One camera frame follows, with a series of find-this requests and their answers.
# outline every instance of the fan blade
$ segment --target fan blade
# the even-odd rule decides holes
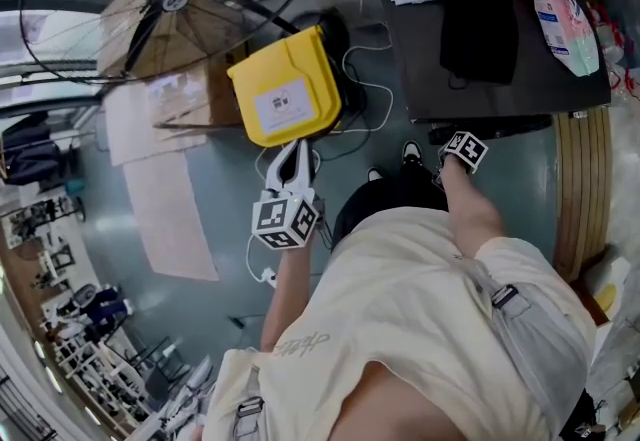
[[[295,34],[297,32],[300,32],[294,25],[292,25],[288,21],[283,20],[279,16],[274,17],[274,13],[272,11],[267,9],[262,4],[256,2],[255,0],[231,0],[231,1],[241,5],[245,9],[248,9],[249,11],[256,13],[259,16],[262,16],[267,20],[271,20],[274,25],[277,25],[281,29],[286,30],[290,34]]]
[[[133,33],[131,43],[129,44],[127,60],[124,63],[124,70],[126,73],[131,71],[133,66],[135,66],[138,57],[140,57],[140,54],[149,41],[153,30],[160,21],[162,13],[162,5],[160,4],[152,4],[149,9],[147,9],[147,12],[144,13],[144,16],[136,27],[136,31]]]

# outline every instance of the wooden wall panel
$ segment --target wooden wall panel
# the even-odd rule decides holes
[[[609,113],[555,116],[558,215],[554,267],[568,282],[604,251],[611,190]]]

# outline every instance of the desk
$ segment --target desk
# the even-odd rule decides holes
[[[381,1],[407,109],[414,121],[535,116],[610,102],[600,48],[600,69],[586,77],[573,75],[548,49],[533,0],[514,0],[519,45],[513,82],[470,82],[462,90],[449,87],[450,73],[440,66],[442,2],[396,6],[391,0]],[[586,7],[584,0],[577,1]],[[469,16],[473,16],[474,9],[484,6],[469,7]]]

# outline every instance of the strap buckle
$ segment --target strap buckle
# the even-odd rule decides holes
[[[518,289],[513,285],[505,285],[491,297],[491,303],[496,309],[501,309],[507,302],[518,295]]]
[[[251,416],[252,414],[259,414],[264,407],[264,400],[262,397],[252,397],[238,406],[238,418],[244,418],[245,416]]]

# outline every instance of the yellow case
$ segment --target yellow case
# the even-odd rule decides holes
[[[340,94],[318,26],[281,39],[227,70],[254,143],[272,147],[335,123]]]

